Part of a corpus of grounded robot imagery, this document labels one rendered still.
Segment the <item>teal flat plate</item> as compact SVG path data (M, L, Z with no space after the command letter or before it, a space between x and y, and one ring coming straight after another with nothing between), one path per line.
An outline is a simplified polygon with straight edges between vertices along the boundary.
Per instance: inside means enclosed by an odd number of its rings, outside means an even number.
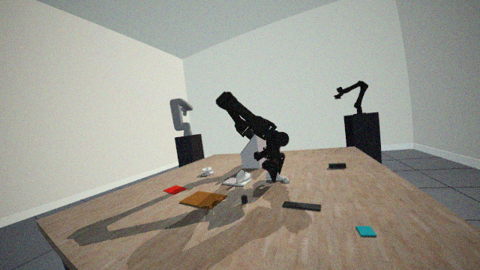
M377 234L372 230L371 226L356 226L359 234L363 236L377 236Z

